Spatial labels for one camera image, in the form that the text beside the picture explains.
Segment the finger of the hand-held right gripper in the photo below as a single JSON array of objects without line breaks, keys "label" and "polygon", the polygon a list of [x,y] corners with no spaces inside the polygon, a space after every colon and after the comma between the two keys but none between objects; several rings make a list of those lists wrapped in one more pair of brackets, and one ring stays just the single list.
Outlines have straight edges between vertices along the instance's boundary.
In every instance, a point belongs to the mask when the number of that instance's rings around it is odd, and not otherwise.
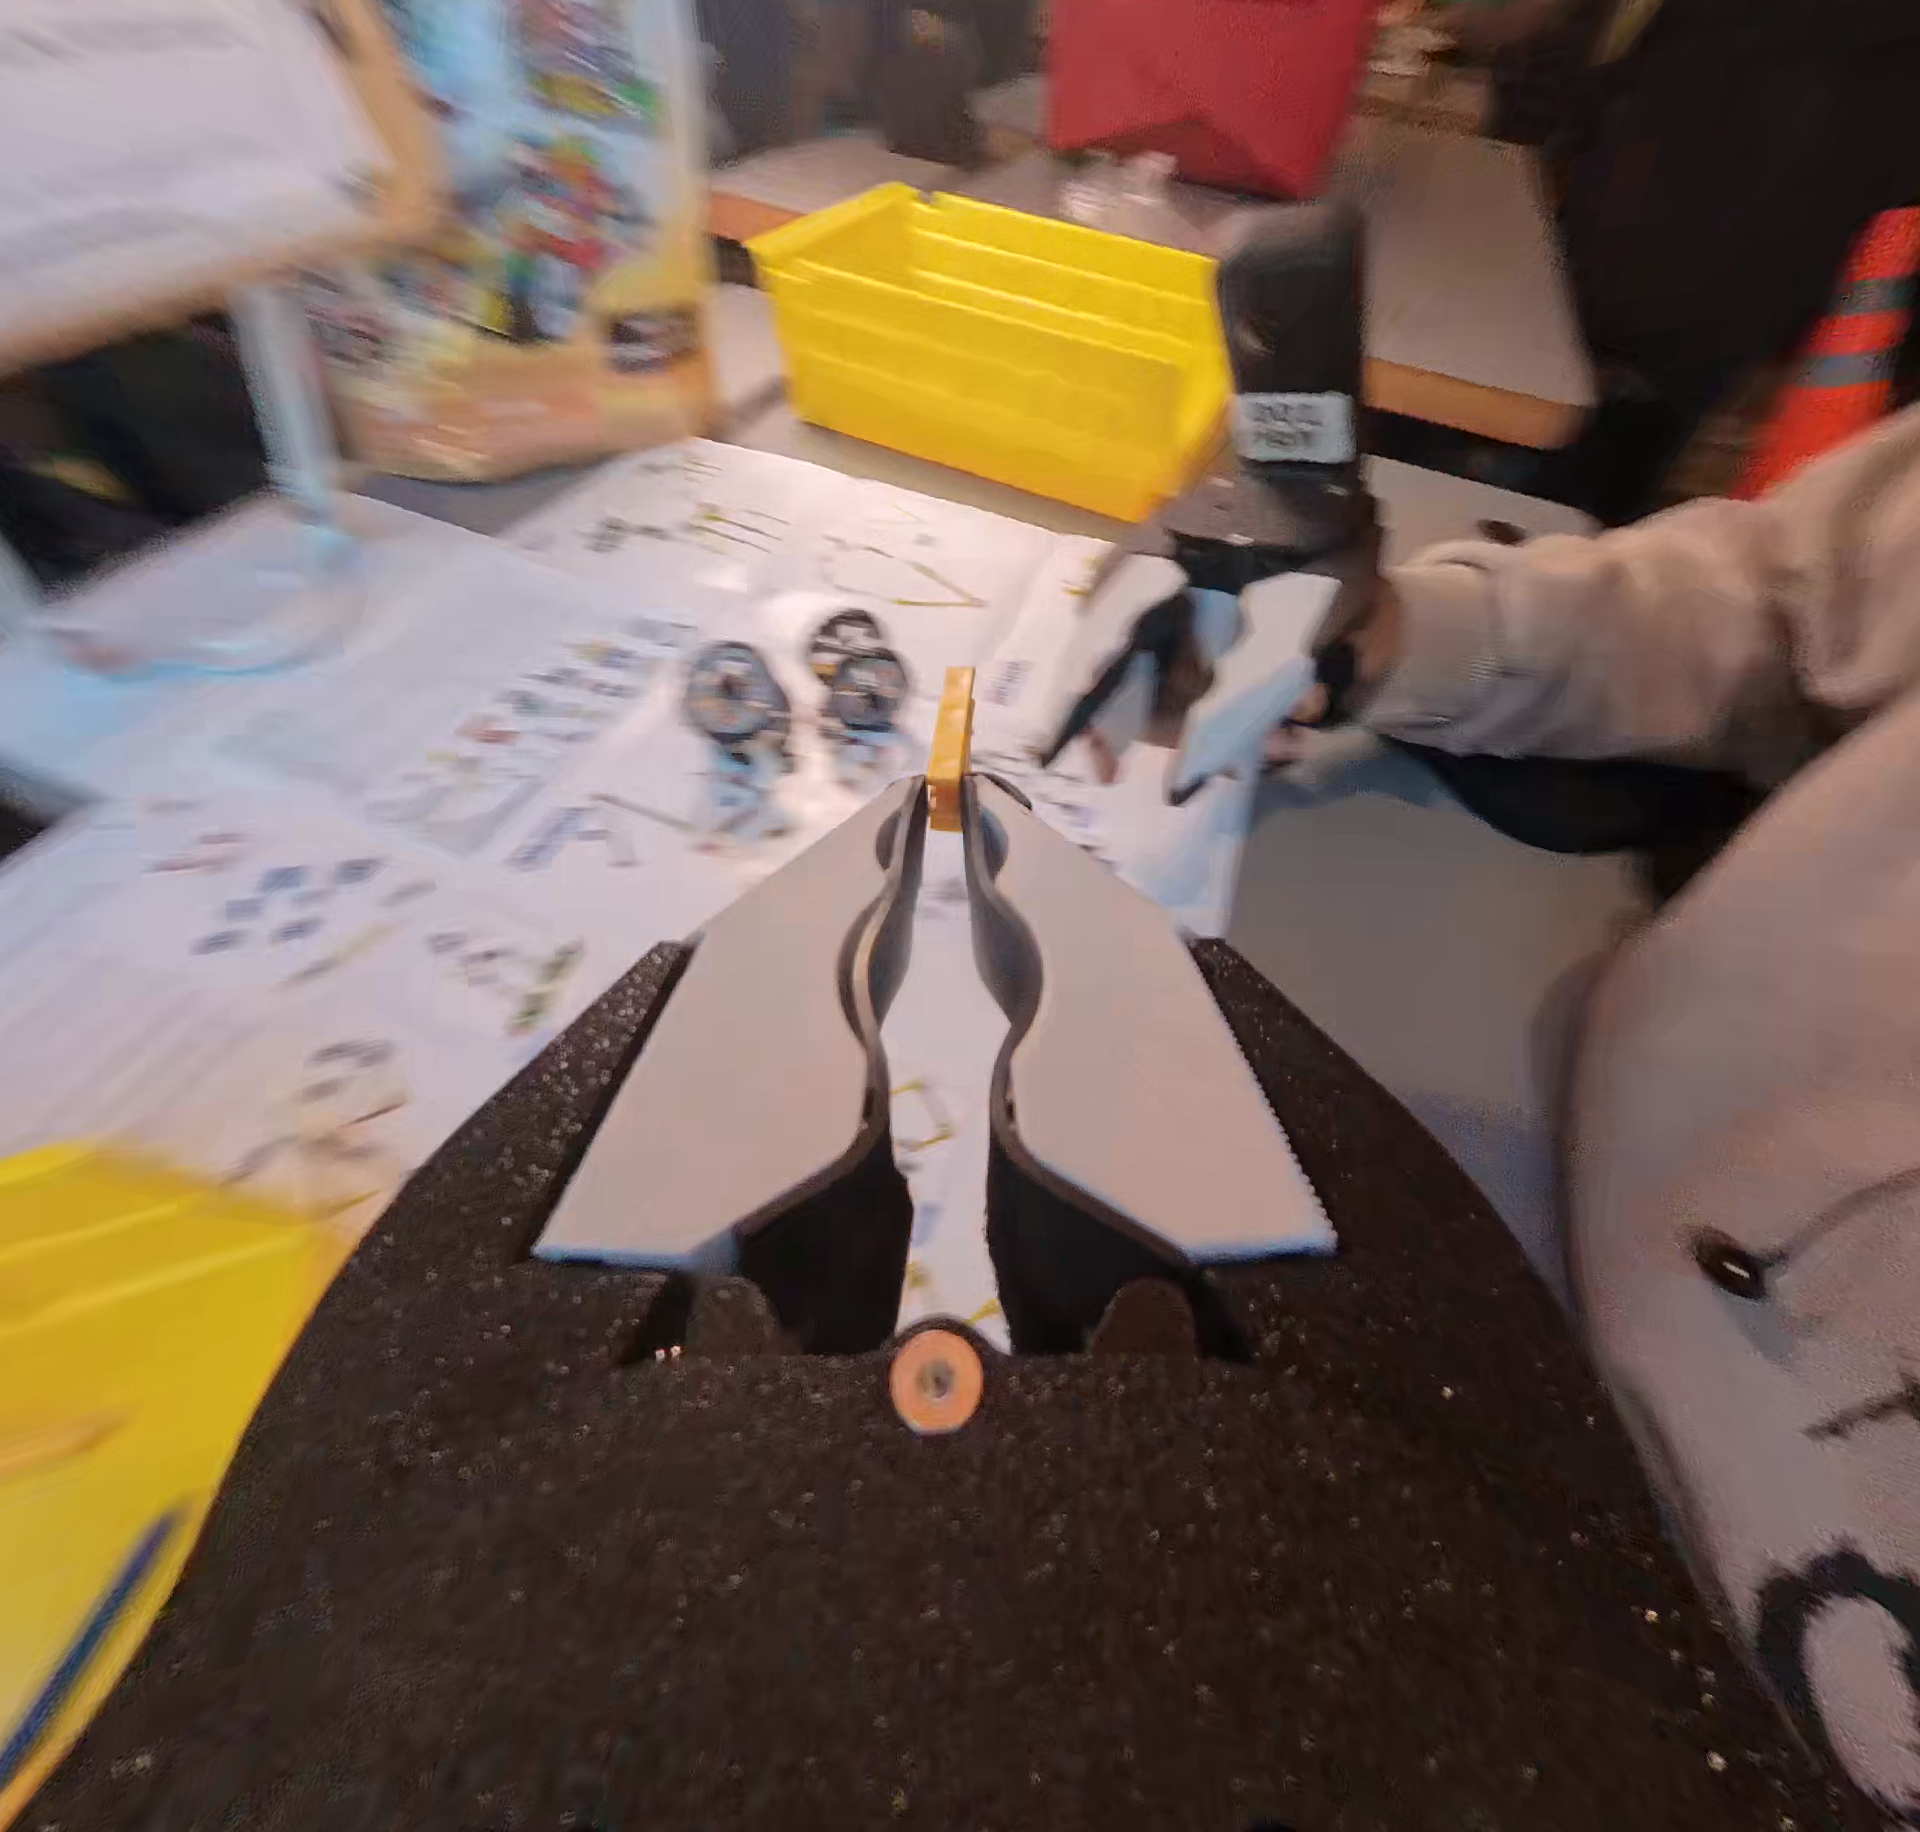
[{"label": "finger of the hand-held right gripper", "polygon": [[1169,558],[1116,552],[1067,621],[1037,697],[1037,763],[1091,743],[1108,763],[1135,742],[1168,743],[1202,693],[1188,574]]},{"label": "finger of the hand-held right gripper", "polygon": [[1267,740],[1316,681],[1316,640],[1338,599],[1329,574],[1285,571],[1238,594],[1186,585],[1184,638],[1203,672],[1166,765],[1166,800],[1186,806],[1220,778],[1256,773]]}]

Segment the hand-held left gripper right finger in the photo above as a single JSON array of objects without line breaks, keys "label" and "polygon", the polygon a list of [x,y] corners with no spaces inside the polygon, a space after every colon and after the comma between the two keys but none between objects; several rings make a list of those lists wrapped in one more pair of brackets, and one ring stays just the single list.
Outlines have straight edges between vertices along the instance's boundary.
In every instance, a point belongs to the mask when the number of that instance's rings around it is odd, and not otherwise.
[{"label": "hand-held left gripper right finger", "polygon": [[1175,919],[990,773],[961,786],[972,961],[1012,1145],[1195,1263],[1338,1233]]}]

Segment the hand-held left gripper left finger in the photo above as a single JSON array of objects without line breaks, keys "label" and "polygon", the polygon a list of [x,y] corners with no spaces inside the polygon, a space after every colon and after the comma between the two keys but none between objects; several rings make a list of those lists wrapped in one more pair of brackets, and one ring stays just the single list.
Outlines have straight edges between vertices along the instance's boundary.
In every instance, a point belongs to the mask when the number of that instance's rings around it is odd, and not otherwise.
[{"label": "hand-held left gripper left finger", "polygon": [[881,1135],[926,781],[885,783],[689,943],[534,1242],[544,1262],[742,1263],[749,1228]]}]

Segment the toy wheel pair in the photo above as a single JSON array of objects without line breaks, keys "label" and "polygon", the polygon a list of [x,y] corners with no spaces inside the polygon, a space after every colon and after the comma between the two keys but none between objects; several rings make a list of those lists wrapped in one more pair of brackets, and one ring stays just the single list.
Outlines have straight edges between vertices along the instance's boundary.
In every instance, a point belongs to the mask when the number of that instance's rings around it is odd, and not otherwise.
[{"label": "toy wheel pair", "polygon": [[740,640],[689,657],[681,717],[699,740],[711,831],[759,828],[791,769],[791,704],[762,652]]},{"label": "toy wheel pair", "polygon": [[827,613],[807,635],[804,660],[827,740],[875,745],[898,735],[910,674],[871,612],[848,606]]}]

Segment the yellow plastic parts bin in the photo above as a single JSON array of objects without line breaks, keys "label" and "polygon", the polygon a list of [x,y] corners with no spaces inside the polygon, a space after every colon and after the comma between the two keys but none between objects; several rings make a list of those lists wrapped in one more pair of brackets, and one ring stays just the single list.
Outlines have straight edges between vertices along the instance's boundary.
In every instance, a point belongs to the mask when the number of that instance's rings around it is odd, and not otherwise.
[{"label": "yellow plastic parts bin", "polygon": [[156,1625],[344,1219],[51,1144],[2,1164],[2,1823]]}]

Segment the person's right forearm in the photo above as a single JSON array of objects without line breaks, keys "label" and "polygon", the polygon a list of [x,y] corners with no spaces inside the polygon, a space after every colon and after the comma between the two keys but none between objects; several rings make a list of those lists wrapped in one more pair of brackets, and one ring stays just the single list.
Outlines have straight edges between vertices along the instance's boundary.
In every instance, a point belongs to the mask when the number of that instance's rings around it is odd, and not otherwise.
[{"label": "person's right forearm", "polygon": [[1915,752],[1915,406],[1760,499],[1690,499],[1384,581],[1372,731],[1454,757],[1645,759],[1775,786],[1859,740]]}]

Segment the person's right hand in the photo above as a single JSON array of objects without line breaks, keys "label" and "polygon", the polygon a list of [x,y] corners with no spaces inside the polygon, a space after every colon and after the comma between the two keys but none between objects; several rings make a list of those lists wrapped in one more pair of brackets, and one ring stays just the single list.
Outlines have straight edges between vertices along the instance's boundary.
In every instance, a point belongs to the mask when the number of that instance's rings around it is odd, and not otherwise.
[{"label": "person's right hand", "polygon": [[1313,635],[1311,684],[1296,720],[1313,730],[1355,723],[1397,664],[1399,619],[1399,597],[1384,571],[1345,581]]}]

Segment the clear plastic wrap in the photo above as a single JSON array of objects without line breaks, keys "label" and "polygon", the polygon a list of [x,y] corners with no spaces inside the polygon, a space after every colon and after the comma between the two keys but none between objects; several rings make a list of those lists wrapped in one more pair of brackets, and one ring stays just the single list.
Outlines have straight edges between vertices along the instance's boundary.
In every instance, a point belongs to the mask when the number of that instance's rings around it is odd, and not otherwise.
[{"label": "clear plastic wrap", "polygon": [[1055,187],[1061,219],[1126,235],[1160,237],[1174,210],[1174,157],[1144,151],[1119,157],[1106,149],[1064,160]]}]

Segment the red cup-shaped foam cutout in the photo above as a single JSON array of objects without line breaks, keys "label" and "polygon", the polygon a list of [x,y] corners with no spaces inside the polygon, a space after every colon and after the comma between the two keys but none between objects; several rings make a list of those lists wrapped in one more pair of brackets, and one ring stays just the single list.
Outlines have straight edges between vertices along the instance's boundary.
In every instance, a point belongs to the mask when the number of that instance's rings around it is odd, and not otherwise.
[{"label": "red cup-shaped foam cutout", "polygon": [[1046,143],[1163,153],[1202,187],[1311,198],[1385,0],[1049,0]]}]

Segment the stack of yellow plastic bins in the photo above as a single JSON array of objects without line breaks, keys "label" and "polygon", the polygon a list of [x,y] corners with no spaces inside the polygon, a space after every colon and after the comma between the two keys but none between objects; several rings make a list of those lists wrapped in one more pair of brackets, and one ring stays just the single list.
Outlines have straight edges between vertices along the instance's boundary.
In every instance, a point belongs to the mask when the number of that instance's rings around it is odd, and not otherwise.
[{"label": "stack of yellow plastic bins", "polygon": [[1122,523],[1227,441],[1206,256],[901,182],[745,251],[807,425]]}]

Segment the dark cloth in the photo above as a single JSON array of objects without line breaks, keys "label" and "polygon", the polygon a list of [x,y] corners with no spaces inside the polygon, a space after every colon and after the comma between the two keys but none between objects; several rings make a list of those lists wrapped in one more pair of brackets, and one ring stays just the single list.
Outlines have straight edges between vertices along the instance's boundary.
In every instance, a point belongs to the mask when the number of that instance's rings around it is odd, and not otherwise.
[{"label": "dark cloth", "polygon": [[1768,800],[1737,773],[1649,757],[1456,756],[1408,740],[1390,745],[1500,836],[1561,857],[1634,860],[1653,905],[1678,898]]}]

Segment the white printed instruction sheet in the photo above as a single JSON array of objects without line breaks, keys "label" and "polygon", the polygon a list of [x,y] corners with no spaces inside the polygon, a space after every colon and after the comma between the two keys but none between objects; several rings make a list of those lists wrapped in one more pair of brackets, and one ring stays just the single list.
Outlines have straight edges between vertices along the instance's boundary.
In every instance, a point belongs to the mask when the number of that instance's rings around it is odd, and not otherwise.
[{"label": "white printed instruction sheet", "polygon": [[[3,869],[3,1154],[139,1147],[303,1210],[371,1214],[584,1003],[587,933],[537,886],[662,865],[708,915],[923,759],[951,666],[978,745],[1101,849],[1122,788],[1082,750],[1031,778],[1020,697],[1046,684],[1106,539],[728,443],[616,461],[609,511],[548,511],[504,579],[442,617],[449,655],[347,657],[217,747],[251,783],[63,811]],[[840,743],[804,648],[871,613],[910,691],[891,740]],[[754,646],[789,701],[759,828],[711,831],[681,717],[699,646]]]}]

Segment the orange traffic cone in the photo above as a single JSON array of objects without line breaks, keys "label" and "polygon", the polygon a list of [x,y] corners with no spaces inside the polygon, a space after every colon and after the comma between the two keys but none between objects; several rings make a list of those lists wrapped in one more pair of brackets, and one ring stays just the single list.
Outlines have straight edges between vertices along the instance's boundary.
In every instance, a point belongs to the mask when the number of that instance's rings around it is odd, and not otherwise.
[{"label": "orange traffic cone", "polygon": [[1917,207],[1875,211],[1850,244],[1734,485],[1760,499],[1878,425],[1915,318]]}]

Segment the construction toy kit box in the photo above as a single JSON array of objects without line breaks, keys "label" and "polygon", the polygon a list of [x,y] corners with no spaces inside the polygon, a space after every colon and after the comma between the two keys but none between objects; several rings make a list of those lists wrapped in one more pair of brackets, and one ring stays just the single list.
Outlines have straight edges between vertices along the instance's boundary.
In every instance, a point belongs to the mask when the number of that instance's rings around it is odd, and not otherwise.
[{"label": "construction toy kit box", "polygon": [[444,168],[426,237],[315,277],[347,453],[480,484],[705,430],[693,0],[377,0]]}]

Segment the white metal stand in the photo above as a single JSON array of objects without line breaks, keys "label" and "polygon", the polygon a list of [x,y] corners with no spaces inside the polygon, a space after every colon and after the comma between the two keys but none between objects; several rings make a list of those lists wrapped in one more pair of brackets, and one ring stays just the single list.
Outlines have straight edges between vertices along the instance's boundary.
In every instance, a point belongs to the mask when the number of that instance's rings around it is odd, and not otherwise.
[{"label": "white metal stand", "polygon": [[331,649],[362,613],[366,555],[306,313],[288,288],[265,283],[239,290],[231,313],[265,490],[48,601],[35,629],[69,668],[109,680],[259,675]]}]

